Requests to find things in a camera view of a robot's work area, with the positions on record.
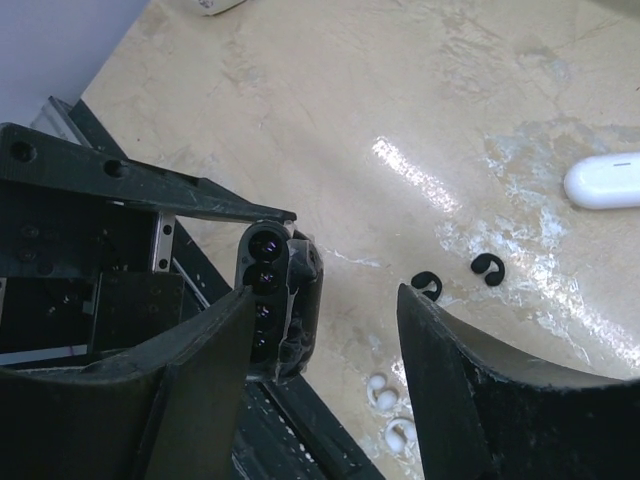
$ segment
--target camera lens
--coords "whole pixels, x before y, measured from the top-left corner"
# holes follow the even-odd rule
[[[282,239],[268,230],[258,232],[249,240],[249,253],[259,262],[273,262],[282,253]]]
[[[271,295],[280,286],[280,276],[268,265],[251,265],[244,272],[244,285],[251,285],[256,295]]]
[[[276,324],[275,309],[263,303],[256,303],[256,330],[266,332]]]

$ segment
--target beige marble surface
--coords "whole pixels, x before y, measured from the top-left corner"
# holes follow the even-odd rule
[[[422,270],[439,303],[517,347],[640,373],[638,210],[572,207],[577,160],[640,150],[640,5],[623,0],[249,0],[200,18],[158,0],[85,98],[132,157],[294,210],[326,275],[307,379],[388,478],[389,416],[410,415],[395,325]],[[189,222],[227,279],[237,226]],[[490,251],[507,278],[469,270]]]

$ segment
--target black plastic part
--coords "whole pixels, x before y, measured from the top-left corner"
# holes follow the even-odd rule
[[[252,287],[256,331],[249,379],[285,382],[309,362],[315,348],[324,267],[302,233],[262,220],[238,245],[236,286]]]
[[[252,310],[238,290],[83,369],[0,369],[2,478],[227,478]]]
[[[426,478],[637,478],[640,381],[528,355],[406,285],[398,328]]]
[[[0,125],[0,155],[11,157],[15,145],[23,144],[34,149],[34,160],[0,162],[0,180],[121,202],[138,210],[208,220],[296,219],[292,212],[217,196],[219,192],[212,193],[214,184],[210,181],[185,179],[158,167],[111,157],[19,125]],[[48,167],[52,159],[55,169]]]
[[[177,326],[183,293],[178,274],[103,273],[88,351],[131,348]]]
[[[429,286],[435,283],[436,289],[430,290]],[[436,301],[442,294],[442,280],[433,272],[420,272],[411,279],[411,286],[420,290],[429,300]]]
[[[497,257],[492,253],[481,253],[473,260],[473,262],[471,262],[471,270],[475,274],[482,274],[489,270],[491,262],[496,264],[498,271],[488,273],[484,277],[484,281],[489,287],[497,287],[502,283],[506,274],[504,262],[500,257]]]

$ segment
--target white bead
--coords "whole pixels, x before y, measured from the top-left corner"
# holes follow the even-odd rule
[[[404,451],[404,446],[406,445],[406,442],[393,429],[387,429],[384,432],[384,440],[385,442],[387,442],[389,449],[393,453],[402,453]]]
[[[371,390],[382,390],[386,384],[387,380],[382,375],[376,374],[371,376],[368,386]]]
[[[378,400],[376,401],[376,407],[380,410],[390,410],[398,401],[398,395],[393,390],[385,390],[384,392],[378,395]]]

